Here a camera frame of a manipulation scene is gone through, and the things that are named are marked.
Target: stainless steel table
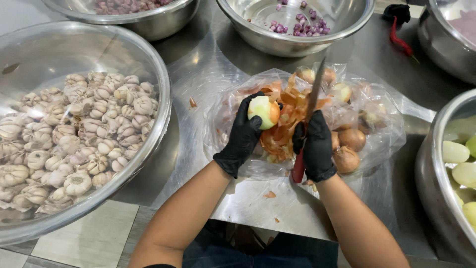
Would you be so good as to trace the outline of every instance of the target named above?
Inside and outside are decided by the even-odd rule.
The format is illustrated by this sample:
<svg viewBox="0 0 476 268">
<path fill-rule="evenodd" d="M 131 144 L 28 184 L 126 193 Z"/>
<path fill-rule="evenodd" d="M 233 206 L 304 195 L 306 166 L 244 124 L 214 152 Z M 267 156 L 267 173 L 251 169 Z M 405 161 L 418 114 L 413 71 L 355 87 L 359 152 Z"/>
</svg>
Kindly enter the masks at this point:
<svg viewBox="0 0 476 268">
<path fill-rule="evenodd" d="M 35 0 L 4 0 L 0 34 L 41 22 L 64 19 Z M 15 14 L 17 8 L 23 13 Z M 24 20 L 24 12 L 30 16 Z M 416 50 L 421 64 L 397 52 L 388 41 L 389 25 L 374 14 L 357 34 L 330 47 L 330 62 L 348 63 L 347 71 L 387 87 L 405 115 L 407 144 L 392 159 L 345 181 L 395 236 L 403 251 L 422 258 L 457 261 L 434 234 L 418 199 L 414 183 L 416 152 L 430 122 L 445 103 L 471 88 L 438 69 L 419 49 L 417 20 L 398 35 Z M 144 169 L 114 199 L 160 207 L 181 185 L 208 162 L 203 153 L 203 131 L 216 92 L 245 81 L 256 73 L 319 61 L 321 54 L 278 58 L 247 45 L 214 0 L 202 0 L 197 16 L 179 33 L 152 43 L 168 65 L 173 89 L 169 130 Z M 190 109 L 193 97 L 198 107 Z M 277 197 L 263 198 L 272 190 Z M 249 181 L 240 178 L 226 189 L 212 218 L 321 239 L 335 240 L 319 200 L 287 178 Z"/>
</svg>

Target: large mixing bowl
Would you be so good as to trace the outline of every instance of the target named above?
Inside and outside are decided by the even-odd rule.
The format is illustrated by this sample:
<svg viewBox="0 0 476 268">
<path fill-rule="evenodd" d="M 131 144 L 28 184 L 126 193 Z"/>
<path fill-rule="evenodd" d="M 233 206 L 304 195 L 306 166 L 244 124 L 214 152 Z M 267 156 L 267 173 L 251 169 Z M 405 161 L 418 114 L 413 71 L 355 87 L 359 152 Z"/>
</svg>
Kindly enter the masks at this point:
<svg viewBox="0 0 476 268">
<path fill-rule="evenodd" d="M 74 21 L 39 24 L 0 37 L 0 114 L 30 92 L 63 88 L 66 75 L 119 72 L 154 85 L 158 112 L 149 137 L 116 177 L 85 200 L 53 215 L 0 209 L 0 246 L 19 243 L 65 226 L 101 205 L 131 180 L 157 148 L 169 123 L 170 80 L 157 51 L 135 33 L 117 26 Z"/>
<path fill-rule="evenodd" d="M 251 46 L 280 57 L 302 57 L 319 52 L 331 43 L 360 30 L 375 9 L 375 0 L 308 0 L 305 9 L 302 0 L 289 0 L 276 11 L 278 0 L 217 0 L 221 10 L 230 18 L 233 27 Z M 296 15 L 302 13 L 310 19 L 309 9 L 316 10 L 326 22 L 329 35 L 298 37 L 293 33 Z M 288 34 L 268 31 L 275 20 L 288 27 Z"/>
<path fill-rule="evenodd" d="M 160 8 L 124 15 L 97 15 L 94 0 L 42 0 L 50 9 L 73 21 L 120 24 L 148 41 L 166 38 L 192 20 L 200 0 L 175 0 Z"/>
<path fill-rule="evenodd" d="M 457 96 L 443 107 L 420 147 L 415 167 L 418 193 L 430 220 L 461 259 L 472 266 L 476 266 L 476 233 L 466 220 L 454 190 L 458 194 L 471 191 L 471 198 L 476 190 L 465 189 L 448 177 L 442 146 L 444 140 L 464 143 L 473 136 L 475 115 L 476 89 Z"/>
<path fill-rule="evenodd" d="M 423 50 L 441 69 L 476 84 L 476 43 L 458 32 L 450 22 L 460 18 L 462 10 L 476 10 L 475 1 L 427 0 L 418 24 L 418 38 Z"/>
</svg>

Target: bowl rim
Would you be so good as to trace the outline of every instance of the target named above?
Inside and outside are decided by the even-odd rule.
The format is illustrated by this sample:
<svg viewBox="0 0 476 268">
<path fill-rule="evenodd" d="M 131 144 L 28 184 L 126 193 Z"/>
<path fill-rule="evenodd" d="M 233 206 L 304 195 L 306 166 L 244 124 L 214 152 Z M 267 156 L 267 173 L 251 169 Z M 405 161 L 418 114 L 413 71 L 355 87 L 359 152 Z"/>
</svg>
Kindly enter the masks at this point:
<svg viewBox="0 0 476 268">
<path fill-rule="evenodd" d="M 461 42 L 466 47 L 476 51 L 476 44 L 471 42 L 468 38 L 462 35 L 458 30 L 456 30 L 451 23 L 449 23 L 445 17 L 443 17 L 443 13 L 441 13 L 440 8 L 438 7 L 436 0 L 426 0 L 427 8 L 436 18 L 436 20 L 443 26 L 443 29 L 447 32 L 447 34 L 453 36 L 456 40 Z"/>
<path fill-rule="evenodd" d="M 462 228 L 464 234 L 469 239 L 470 243 L 476 248 L 476 232 L 471 227 L 471 224 L 466 219 L 463 209 L 456 199 L 456 194 L 450 184 L 449 177 L 446 171 L 445 163 L 443 162 L 443 135 L 446 125 L 455 112 L 464 104 L 476 99 L 476 89 L 461 93 L 447 105 L 441 109 L 434 120 L 433 132 L 431 133 L 431 159 L 435 167 L 435 174 L 445 203 L 450 208 L 451 214 L 455 217 L 459 226 Z"/>
<path fill-rule="evenodd" d="M 190 4 L 193 0 L 175 0 L 170 4 L 165 6 L 161 6 L 154 10 L 148 11 L 141 11 L 131 14 L 122 14 L 122 15 L 97 15 L 97 14 L 87 14 L 81 13 L 77 11 L 72 11 L 66 9 L 58 4 L 56 4 L 53 0 L 41 0 L 43 3 L 53 11 L 59 12 L 65 15 L 67 18 L 72 19 L 74 21 L 81 21 L 93 24 L 105 24 L 105 25 L 112 25 L 112 24 L 125 24 L 125 23 L 133 23 L 138 21 L 146 21 L 150 20 L 150 17 L 162 13 L 170 13 L 176 10 L 182 9 L 188 4 Z"/>
<path fill-rule="evenodd" d="M 376 0 L 365 0 L 365 9 L 360 18 L 352 24 L 350 27 L 344 29 L 343 31 L 339 31 L 336 33 L 331 33 L 328 35 L 321 35 L 316 37 L 300 37 L 300 36 L 292 36 L 277 32 L 271 32 L 264 28 L 261 28 L 255 24 L 248 22 L 246 19 L 239 16 L 231 6 L 226 2 L 226 0 L 216 0 L 218 6 L 220 6 L 221 10 L 225 13 L 225 15 L 232 21 L 241 24 L 241 26 L 248 28 L 249 30 L 253 31 L 254 33 L 264 35 L 269 38 L 278 39 L 278 40 L 285 40 L 291 42 L 299 42 L 299 43 L 332 43 L 334 41 L 346 38 L 351 36 L 352 34 L 356 33 L 360 30 L 364 25 L 368 22 L 372 14 L 375 10 Z"/>
<path fill-rule="evenodd" d="M 31 39 L 34 38 L 34 35 L 28 34 L 29 31 L 35 33 L 42 31 L 60 32 L 59 30 L 64 29 L 65 27 L 68 29 L 81 28 L 89 31 L 98 31 L 98 29 L 101 29 L 101 31 L 109 32 L 113 36 L 120 35 L 124 37 L 125 40 L 129 40 L 136 47 L 142 49 L 142 51 L 150 57 L 152 64 L 158 70 L 155 73 L 158 78 L 158 85 L 160 88 L 157 117 L 155 118 L 155 122 L 152 126 L 149 137 L 144 142 L 143 146 L 138 150 L 134 158 L 129 161 L 129 164 L 126 165 L 121 171 L 116 173 L 116 176 L 114 180 L 111 181 L 111 183 L 108 183 L 101 189 L 94 191 L 94 193 L 89 195 L 84 200 L 72 204 L 71 206 L 55 214 L 32 219 L 26 222 L 1 225 L 0 245 L 20 243 L 37 238 L 43 234 L 52 232 L 69 224 L 99 207 L 103 202 L 106 201 L 106 199 L 114 195 L 119 189 L 121 189 L 122 186 L 124 186 L 141 170 L 142 166 L 152 155 L 153 151 L 158 147 L 165 132 L 167 131 L 172 108 L 169 73 L 159 53 L 149 42 L 133 31 L 119 26 L 94 25 L 77 21 L 53 21 L 29 26 L 11 33 L 4 34 L 0 36 L 0 41 L 6 40 L 6 43 L 9 43 L 9 40 L 13 39 L 13 36 L 21 36 Z"/>
</svg>

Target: hand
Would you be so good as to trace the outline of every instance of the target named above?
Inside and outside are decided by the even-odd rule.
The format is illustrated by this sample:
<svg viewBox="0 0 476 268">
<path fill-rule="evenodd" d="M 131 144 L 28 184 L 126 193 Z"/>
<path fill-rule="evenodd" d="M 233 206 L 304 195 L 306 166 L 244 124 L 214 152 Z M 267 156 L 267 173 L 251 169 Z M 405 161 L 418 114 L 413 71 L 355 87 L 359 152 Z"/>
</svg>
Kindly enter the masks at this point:
<svg viewBox="0 0 476 268">
<path fill-rule="evenodd" d="M 249 102 L 257 96 L 264 95 L 260 91 L 241 101 L 227 146 L 213 156 L 215 162 L 235 179 L 238 177 L 238 169 L 249 158 L 261 136 L 259 127 L 263 120 L 257 115 L 248 120 Z"/>
<path fill-rule="evenodd" d="M 293 150 L 299 154 L 304 143 L 305 129 L 302 122 L 296 125 L 293 134 Z M 307 140 L 302 150 L 306 176 L 314 182 L 332 177 L 337 171 L 332 163 L 332 139 L 322 111 L 317 110 L 307 126 Z"/>
</svg>

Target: dark pants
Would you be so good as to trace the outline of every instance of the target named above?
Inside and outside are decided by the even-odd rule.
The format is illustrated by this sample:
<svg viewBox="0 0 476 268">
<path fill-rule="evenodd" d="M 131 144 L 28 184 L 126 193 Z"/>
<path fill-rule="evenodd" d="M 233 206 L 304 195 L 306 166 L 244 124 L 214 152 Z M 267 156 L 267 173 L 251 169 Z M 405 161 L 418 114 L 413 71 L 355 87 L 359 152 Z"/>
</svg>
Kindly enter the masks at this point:
<svg viewBox="0 0 476 268">
<path fill-rule="evenodd" d="M 205 225 L 183 254 L 183 268 L 336 268 L 338 243 L 279 233 L 262 253 L 246 255 Z"/>
</svg>

